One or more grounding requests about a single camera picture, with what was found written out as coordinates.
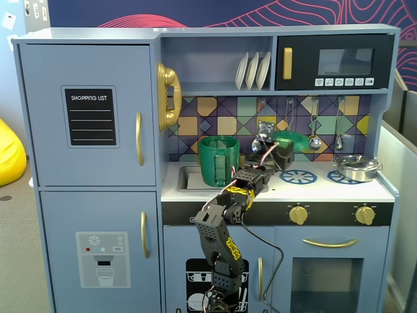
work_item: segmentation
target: gold telephone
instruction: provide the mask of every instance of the gold telephone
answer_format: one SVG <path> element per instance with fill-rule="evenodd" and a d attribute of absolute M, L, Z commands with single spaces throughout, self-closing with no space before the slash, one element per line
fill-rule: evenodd
<path fill-rule="evenodd" d="M 167 87 L 174 87 L 174 108 L 168 109 Z M 180 115 L 182 103 L 181 84 L 177 73 L 170 68 L 158 63 L 158 111 L 159 129 L 163 131 L 166 127 L 175 124 Z"/>

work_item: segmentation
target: yellow label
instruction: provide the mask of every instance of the yellow label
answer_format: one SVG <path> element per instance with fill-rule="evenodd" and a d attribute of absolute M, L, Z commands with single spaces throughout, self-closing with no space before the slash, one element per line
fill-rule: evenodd
<path fill-rule="evenodd" d="M 232 238 L 228 238 L 226 241 L 227 246 L 229 247 L 230 251 L 232 252 L 233 256 L 235 257 L 235 260 L 240 258 L 240 251 L 237 248 L 237 246 L 233 243 Z"/>
<path fill-rule="evenodd" d="M 250 209 L 250 207 L 252 206 L 252 203 L 253 203 L 254 199 L 255 199 L 255 192 L 252 189 L 252 190 L 249 191 L 249 195 L 248 195 L 249 204 L 248 204 L 247 210 Z"/>
<path fill-rule="evenodd" d="M 226 189 L 227 191 L 230 191 L 234 194 L 248 194 L 248 192 L 245 189 L 241 189 L 239 187 L 235 187 L 235 186 L 231 186 L 228 189 Z"/>

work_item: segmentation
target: white plate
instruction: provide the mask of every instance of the white plate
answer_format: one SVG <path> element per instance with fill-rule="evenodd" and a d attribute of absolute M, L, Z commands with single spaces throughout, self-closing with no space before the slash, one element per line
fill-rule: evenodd
<path fill-rule="evenodd" d="M 261 90 L 263 84 L 265 83 L 266 75 L 268 74 L 269 63 L 271 60 L 271 53 L 267 52 L 261 64 L 258 68 L 258 73 L 256 74 L 256 86 Z"/>
<path fill-rule="evenodd" d="M 253 57 L 252 61 L 250 61 L 249 63 L 248 73 L 246 75 L 246 87 L 248 88 L 248 90 L 252 88 L 252 84 L 255 79 L 256 68 L 258 67 L 258 61 L 259 52 L 255 54 L 255 57 Z"/>
<path fill-rule="evenodd" d="M 249 53 L 246 52 L 245 56 L 239 63 L 239 67 L 237 68 L 236 78 L 235 78 L 237 90 L 239 90 L 240 87 L 242 86 L 243 78 L 245 77 L 245 72 L 246 72 L 246 65 L 248 65 L 248 57 L 249 57 Z"/>

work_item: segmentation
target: saucepan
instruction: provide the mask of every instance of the saucepan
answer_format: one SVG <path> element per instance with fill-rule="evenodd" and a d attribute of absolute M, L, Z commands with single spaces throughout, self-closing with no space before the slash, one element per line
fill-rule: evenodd
<path fill-rule="evenodd" d="M 373 158 L 363 155 L 340 156 L 332 160 L 332 165 L 338 167 L 340 175 L 353 181 L 371 181 L 376 178 L 377 171 L 382 170 L 384 162 L 381 164 Z"/>

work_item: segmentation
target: tiled backsplash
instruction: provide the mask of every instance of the tiled backsplash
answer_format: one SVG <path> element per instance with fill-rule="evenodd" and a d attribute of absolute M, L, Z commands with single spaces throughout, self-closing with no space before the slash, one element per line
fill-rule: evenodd
<path fill-rule="evenodd" d="M 266 104 L 260 105 L 261 99 Z M 289 97 L 194 97 L 183 98 L 178 122 L 169 132 L 170 161 L 197 161 L 197 143 L 212 135 L 228 135 L 240 142 L 241 153 L 251 153 L 257 120 L 273 121 L 279 130 L 287 128 L 285 111 Z M 294 110 L 288 105 L 287 121 L 291 130 L 309 136 L 311 113 L 316 104 L 311 97 L 292 97 Z M 336 116 L 341 121 L 344 149 L 336 155 L 362 154 L 365 149 L 371 96 L 346 96 L 346 103 L 337 96 L 319 96 L 319 115 L 316 133 L 322 141 L 318 151 L 306 149 L 295 154 L 295 161 L 330 161 L 334 157 Z"/>

